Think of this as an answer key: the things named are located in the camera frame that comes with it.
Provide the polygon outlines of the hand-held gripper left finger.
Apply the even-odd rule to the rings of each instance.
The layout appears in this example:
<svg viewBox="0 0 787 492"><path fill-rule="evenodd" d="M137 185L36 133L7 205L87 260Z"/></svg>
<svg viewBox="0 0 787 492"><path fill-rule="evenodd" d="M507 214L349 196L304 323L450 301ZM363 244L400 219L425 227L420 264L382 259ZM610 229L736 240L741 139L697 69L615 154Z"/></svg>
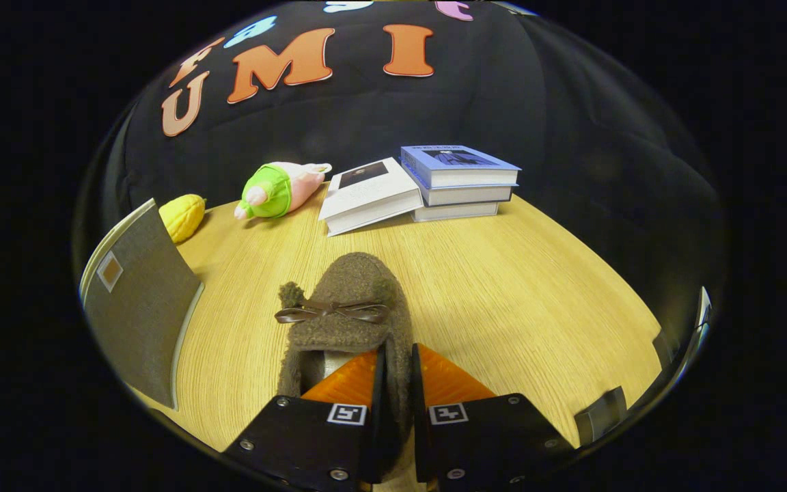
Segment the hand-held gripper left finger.
<svg viewBox="0 0 787 492"><path fill-rule="evenodd" d="M372 491L387 466L387 370L384 346L369 355L369 404L275 396L223 456L294 491Z"/></svg>

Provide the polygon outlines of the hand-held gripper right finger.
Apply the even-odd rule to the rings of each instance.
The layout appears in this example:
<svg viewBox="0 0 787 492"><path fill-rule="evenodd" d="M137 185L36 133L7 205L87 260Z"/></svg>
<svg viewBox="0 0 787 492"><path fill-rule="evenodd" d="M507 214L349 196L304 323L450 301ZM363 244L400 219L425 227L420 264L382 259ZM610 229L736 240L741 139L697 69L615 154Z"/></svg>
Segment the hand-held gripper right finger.
<svg viewBox="0 0 787 492"><path fill-rule="evenodd" d="M527 396L478 398L475 378L420 343L411 363L415 477L428 491L537 491L577 454Z"/></svg>

